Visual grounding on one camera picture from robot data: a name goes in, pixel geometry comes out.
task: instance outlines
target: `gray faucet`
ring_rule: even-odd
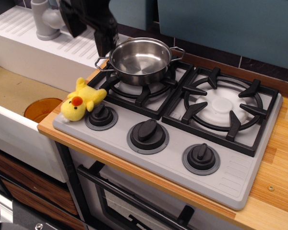
[[[60,35],[65,25],[59,10],[51,9],[48,0],[31,0],[36,35],[40,40],[52,40]]]

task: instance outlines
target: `oven window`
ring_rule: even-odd
[[[164,225],[140,209],[134,207],[123,199],[112,193],[97,187],[99,200],[104,215],[129,230],[171,230],[172,228]]]

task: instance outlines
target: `burner grate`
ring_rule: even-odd
[[[113,67],[108,62],[105,69],[111,68]],[[185,73],[179,80],[175,80],[175,72],[177,69],[185,70]],[[88,85],[93,88],[100,85],[99,88],[106,89],[108,94],[104,99],[105,101],[158,120],[165,112],[167,105],[170,103],[170,99],[176,93],[177,89],[186,81],[187,78],[190,77],[189,75],[194,73],[193,70],[194,65],[182,61],[176,61],[169,67],[164,79],[160,82],[163,84],[162,89],[156,92],[151,92],[149,86],[143,86],[140,95],[125,93],[118,89],[117,84],[120,80],[117,76],[113,76],[109,71],[100,72],[88,83]],[[154,100],[154,98],[156,98],[156,100],[158,100],[158,97],[162,95],[164,96],[164,101],[161,102],[161,105],[158,106],[156,110],[149,108],[149,99]]]
[[[198,80],[197,78],[199,75],[204,75],[205,77]],[[241,109],[253,115],[252,119],[247,121],[245,124],[241,124],[235,113],[230,110],[228,116],[230,119],[230,126],[217,126],[202,120],[197,115],[208,105],[208,103],[195,102],[194,104],[190,105],[190,96],[201,95],[202,97],[205,97],[207,92],[198,87],[204,83],[208,83],[213,90],[217,90],[220,82],[225,82],[230,87],[238,86],[239,88],[244,88],[244,90],[239,93],[239,97],[252,97],[254,101],[256,101],[257,106],[240,104]],[[271,99],[269,105],[266,106],[267,108],[265,109],[260,96],[263,94],[268,95]],[[224,75],[220,73],[219,68],[209,70],[198,67],[196,68],[196,73],[186,80],[186,83],[176,94],[172,103],[169,105],[168,109],[163,115],[162,122],[253,157],[260,143],[261,136],[264,132],[266,122],[269,118],[277,95],[278,90],[262,86],[259,80],[250,82]],[[186,111],[182,118],[179,119],[175,118],[173,114],[175,108],[178,106],[178,103],[180,103],[181,100],[183,100]],[[259,125],[260,127],[256,133],[256,138],[254,139],[253,145],[248,146],[235,140],[235,137],[239,132],[250,129],[255,124]],[[219,132],[227,132],[227,134],[220,135]]]

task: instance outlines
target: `stove knob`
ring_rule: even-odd
[[[89,122],[97,127],[106,126],[110,124],[112,121],[113,121],[113,113],[103,103],[95,107],[89,116]]]
[[[138,123],[131,132],[131,142],[143,150],[153,150],[161,146],[166,135],[155,119]]]
[[[187,160],[197,170],[208,170],[214,166],[216,157],[207,144],[202,144],[190,150]]]

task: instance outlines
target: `toy stove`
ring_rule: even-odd
[[[230,208],[245,206],[282,104],[278,90],[181,61],[148,86],[113,72],[88,85],[108,91],[103,103],[80,121],[59,114],[56,129]]]

